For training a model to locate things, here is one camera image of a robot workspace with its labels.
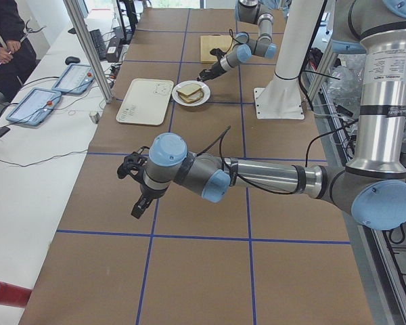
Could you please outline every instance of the white plate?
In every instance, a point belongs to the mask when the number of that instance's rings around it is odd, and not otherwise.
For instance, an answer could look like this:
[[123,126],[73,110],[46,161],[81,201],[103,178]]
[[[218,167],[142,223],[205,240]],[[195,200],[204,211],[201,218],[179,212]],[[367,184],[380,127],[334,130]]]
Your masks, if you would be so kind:
[[[191,85],[193,83],[201,86],[202,91],[203,91],[203,97],[202,97],[201,100],[198,100],[197,102],[188,104],[188,103],[185,103],[179,97],[179,95],[177,94],[177,90],[182,88],[183,86]],[[203,103],[206,103],[208,101],[208,99],[210,97],[210,89],[209,89],[209,87],[208,87],[208,85],[206,83],[202,83],[200,81],[195,81],[195,80],[189,80],[189,81],[184,81],[184,82],[179,83],[178,85],[176,85],[175,88],[173,88],[173,91],[172,91],[171,95],[172,95],[173,99],[175,100],[175,102],[179,103],[181,105],[184,105],[184,106],[199,106],[199,105],[201,105]]]

